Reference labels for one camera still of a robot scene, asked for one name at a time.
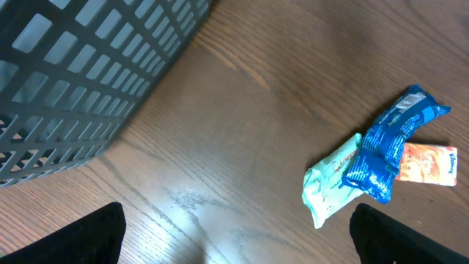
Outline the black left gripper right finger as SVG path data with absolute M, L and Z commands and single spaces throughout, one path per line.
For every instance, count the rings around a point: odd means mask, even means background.
M 364 264 L 468 264 L 468 258 L 360 203 L 350 218 L 350 235 Z

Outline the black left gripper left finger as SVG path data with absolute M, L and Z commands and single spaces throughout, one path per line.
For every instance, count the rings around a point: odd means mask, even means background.
M 1 258 L 1 264 L 117 264 L 126 221 L 111 202 L 66 227 Z

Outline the blue snack wrapper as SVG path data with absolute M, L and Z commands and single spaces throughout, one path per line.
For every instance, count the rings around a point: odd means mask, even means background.
M 342 175 L 343 184 L 389 203 L 406 141 L 417 129 L 450 111 L 450 106 L 438 103 L 419 84 L 410 85 L 362 137 L 355 160 Z

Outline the mint green wipes pack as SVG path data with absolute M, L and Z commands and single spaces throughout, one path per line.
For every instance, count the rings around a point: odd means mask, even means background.
M 321 228 L 334 213 L 363 194 L 362 190 L 342 182 L 342 175 L 355 160 L 361 140 L 362 135 L 356 133 L 306 171 L 302 200 L 311 211 L 315 229 Z

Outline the orange Kleenex tissue pack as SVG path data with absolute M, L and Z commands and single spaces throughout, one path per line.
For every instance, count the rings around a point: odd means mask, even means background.
M 397 180 L 440 186 L 457 184 L 457 148 L 406 143 Z

